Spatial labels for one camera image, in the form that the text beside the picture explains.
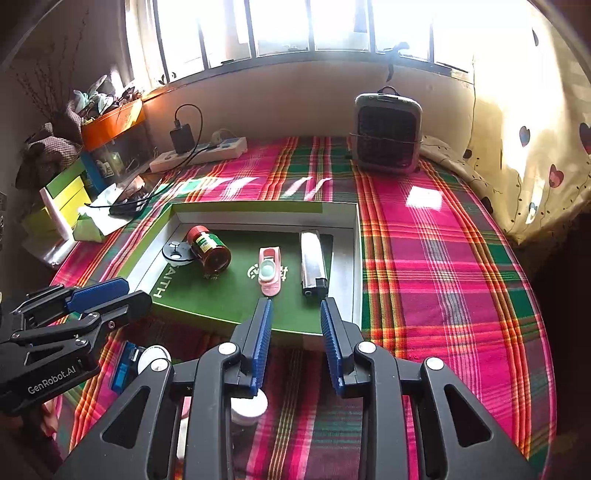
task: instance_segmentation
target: plaid blanket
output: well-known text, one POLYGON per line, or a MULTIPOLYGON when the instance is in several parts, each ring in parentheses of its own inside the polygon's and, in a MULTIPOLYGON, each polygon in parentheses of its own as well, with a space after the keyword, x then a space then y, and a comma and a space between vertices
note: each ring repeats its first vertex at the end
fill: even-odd
MULTIPOLYGON (((401 358, 442 358, 541 473, 556 432, 550 349, 531 287, 503 234, 451 173, 426 161, 408 177, 371 173, 358 170, 347 151, 346 141, 335 138, 250 142, 239 159, 188 169, 105 243, 79 244, 54 282, 83 286, 115 277, 170 202, 357 202, 364 337, 401 358)), ((65 395, 58 439, 66 452, 115 399, 109 386, 125 338, 161 343, 180 359, 220 342, 160 319, 113 334, 101 373, 65 395)), ((272 349, 263 390, 265 416, 253 429, 234 432, 237 478, 357 478, 361 404, 335 396, 322 353, 272 349)), ((414 461, 411 427, 407 434, 414 461)))

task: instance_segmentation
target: power strip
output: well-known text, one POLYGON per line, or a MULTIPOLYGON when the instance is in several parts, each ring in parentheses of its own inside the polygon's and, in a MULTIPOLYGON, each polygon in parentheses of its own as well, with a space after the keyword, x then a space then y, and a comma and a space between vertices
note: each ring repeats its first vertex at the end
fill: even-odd
MULTIPOLYGON (((200 150, 205 147, 207 147, 207 144, 200 144, 197 146, 196 150, 200 150)), ((231 160, 233 158, 238 158, 245 151, 247 151, 247 149, 248 147, 246 145, 246 137, 228 138, 220 143, 216 148, 212 150, 206 150, 196 155, 195 158, 188 163, 188 165, 198 165, 212 161, 231 160)), ((159 172, 168 170, 169 168, 177 167, 184 160, 186 160, 189 155, 190 152, 181 154, 176 153, 174 150, 165 152, 155 160, 152 160, 150 163, 150 170, 153 172, 159 172)))

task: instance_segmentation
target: charger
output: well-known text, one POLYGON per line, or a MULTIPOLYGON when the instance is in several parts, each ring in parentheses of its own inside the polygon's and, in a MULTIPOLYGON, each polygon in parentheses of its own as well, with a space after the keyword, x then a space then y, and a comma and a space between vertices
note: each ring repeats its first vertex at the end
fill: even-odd
POLYGON ((176 153, 186 153, 195 146, 193 132, 191 132, 191 125, 184 124, 174 119, 175 129, 170 131, 170 139, 173 141, 174 151, 176 153))

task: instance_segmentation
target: curtain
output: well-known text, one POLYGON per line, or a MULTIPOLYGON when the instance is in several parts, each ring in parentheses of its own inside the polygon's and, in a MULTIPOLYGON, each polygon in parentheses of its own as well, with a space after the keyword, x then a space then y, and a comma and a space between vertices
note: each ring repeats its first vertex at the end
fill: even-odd
POLYGON ((589 202, 591 84, 528 2, 482 2, 465 21, 474 45, 470 142, 459 153, 424 139, 422 153, 469 183, 534 275, 589 202))

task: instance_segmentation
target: white container lid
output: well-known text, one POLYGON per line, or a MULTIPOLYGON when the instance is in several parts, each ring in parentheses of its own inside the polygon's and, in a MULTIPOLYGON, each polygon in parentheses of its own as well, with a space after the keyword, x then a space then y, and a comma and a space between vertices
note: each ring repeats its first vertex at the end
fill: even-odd
POLYGON ((254 425, 266 412, 269 401, 265 393, 259 389, 254 398, 232 398, 232 421, 237 425, 248 427, 254 425))

